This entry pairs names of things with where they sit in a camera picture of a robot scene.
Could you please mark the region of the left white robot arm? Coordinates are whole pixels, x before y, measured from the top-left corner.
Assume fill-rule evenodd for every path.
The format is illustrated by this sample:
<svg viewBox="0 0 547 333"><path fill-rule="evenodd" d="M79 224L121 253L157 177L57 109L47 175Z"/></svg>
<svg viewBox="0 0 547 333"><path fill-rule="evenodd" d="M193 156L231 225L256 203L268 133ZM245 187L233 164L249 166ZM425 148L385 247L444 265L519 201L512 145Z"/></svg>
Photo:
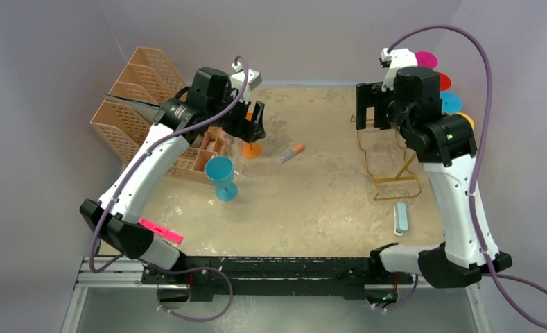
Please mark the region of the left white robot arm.
<svg viewBox="0 0 547 333"><path fill-rule="evenodd" d="M86 199L80 206L81 216L94 233L93 248L104 241L130 259L158 266L159 275L170 284L184 279L183 253L140 225L139 219L166 172L208 128L220 127L244 142L266 136L264 104L250 102L251 91L262 82L261 74L239 60L232 68L233 74L199 68L191 86L161 105L108 96L137 110L149 110L153 122L141 148L114 184L99 199Z"/></svg>

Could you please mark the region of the orange wine glass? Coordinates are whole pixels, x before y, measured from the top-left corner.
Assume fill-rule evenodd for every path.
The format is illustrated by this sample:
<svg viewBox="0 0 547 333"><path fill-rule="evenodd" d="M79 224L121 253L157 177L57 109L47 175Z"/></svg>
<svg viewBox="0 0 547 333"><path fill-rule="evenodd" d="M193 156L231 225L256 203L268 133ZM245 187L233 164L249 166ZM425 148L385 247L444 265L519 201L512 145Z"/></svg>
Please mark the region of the orange wine glass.
<svg viewBox="0 0 547 333"><path fill-rule="evenodd" d="M246 114L245 120L249 121L251 124L252 112ZM251 136L253 133L253 126L249 125L248 129L245 130L245 136ZM258 158L262 153L262 147L259 143L248 143L244 139L239 139L238 146L241 150L241 155L247 159Z"/></svg>

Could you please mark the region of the clear wine glass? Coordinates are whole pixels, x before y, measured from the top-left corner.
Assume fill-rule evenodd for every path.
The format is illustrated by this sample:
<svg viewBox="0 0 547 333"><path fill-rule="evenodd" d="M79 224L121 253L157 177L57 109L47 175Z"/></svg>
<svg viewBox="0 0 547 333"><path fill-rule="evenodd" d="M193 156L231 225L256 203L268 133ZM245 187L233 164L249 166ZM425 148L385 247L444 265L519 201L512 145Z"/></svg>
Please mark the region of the clear wine glass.
<svg viewBox="0 0 547 333"><path fill-rule="evenodd" d="M241 161L242 146L241 141L237 137L225 134L223 137L227 156L233 164L234 176L236 178L244 178L248 175L248 165Z"/></svg>

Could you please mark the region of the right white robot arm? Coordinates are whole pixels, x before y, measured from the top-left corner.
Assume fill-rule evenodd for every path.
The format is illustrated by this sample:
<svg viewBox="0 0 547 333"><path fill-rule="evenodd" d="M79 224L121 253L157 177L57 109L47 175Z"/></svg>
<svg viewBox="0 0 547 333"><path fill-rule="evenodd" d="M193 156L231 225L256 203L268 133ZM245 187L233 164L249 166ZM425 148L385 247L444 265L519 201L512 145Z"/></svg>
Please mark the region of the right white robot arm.
<svg viewBox="0 0 547 333"><path fill-rule="evenodd" d="M422 276L432 287L468 287L484 274L512 266L489 232L474 170L478 149L469 120L443 111L440 75L428 67L397 70L393 86L359 83L356 128L367 124L397 131L428 176L444 230L444 241L432 246L391 243L370 254L368 272L377 282L395 273Z"/></svg>

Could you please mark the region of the yellow wine glass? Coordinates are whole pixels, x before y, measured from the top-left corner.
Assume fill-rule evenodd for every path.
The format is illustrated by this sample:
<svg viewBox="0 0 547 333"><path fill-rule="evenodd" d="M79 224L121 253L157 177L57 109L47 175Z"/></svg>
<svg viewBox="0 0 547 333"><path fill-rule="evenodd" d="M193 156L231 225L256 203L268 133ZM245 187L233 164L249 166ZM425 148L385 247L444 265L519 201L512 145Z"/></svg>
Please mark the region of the yellow wine glass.
<svg viewBox="0 0 547 333"><path fill-rule="evenodd" d="M471 126L472 130L475 129L475 122L468 114L465 114L463 112L457 112L456 114L463 117L464 119L466 119L468 121L469 125Z"/></svg>

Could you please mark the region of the blue wine glass front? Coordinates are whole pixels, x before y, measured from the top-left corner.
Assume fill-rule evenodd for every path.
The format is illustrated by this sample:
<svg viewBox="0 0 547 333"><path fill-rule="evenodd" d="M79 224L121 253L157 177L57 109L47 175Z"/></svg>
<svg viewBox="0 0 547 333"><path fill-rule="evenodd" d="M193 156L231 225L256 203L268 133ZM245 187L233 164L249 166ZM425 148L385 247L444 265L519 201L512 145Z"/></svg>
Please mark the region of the blue wine glass front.
<svg viewBox="0 0 547 333"><path fill-rule="evenodd" d="M234 183L234 165L227 156L212 157L205 165L205 174L215 187L219 200L231 201L236 198L238 188Z"/></svg>

